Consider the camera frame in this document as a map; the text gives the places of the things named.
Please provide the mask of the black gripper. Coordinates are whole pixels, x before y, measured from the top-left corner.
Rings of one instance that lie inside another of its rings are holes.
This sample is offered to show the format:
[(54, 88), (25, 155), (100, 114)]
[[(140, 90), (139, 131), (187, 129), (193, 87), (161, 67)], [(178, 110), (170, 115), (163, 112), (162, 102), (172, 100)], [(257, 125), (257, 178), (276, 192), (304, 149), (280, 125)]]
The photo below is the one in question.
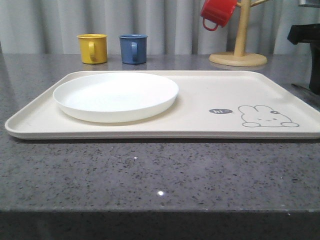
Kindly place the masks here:
[(287, 39), (293, 44), (306, 43), (311, 51), (311, 76), (309, 89), (320, 94), (320, 24), (292, 25)]

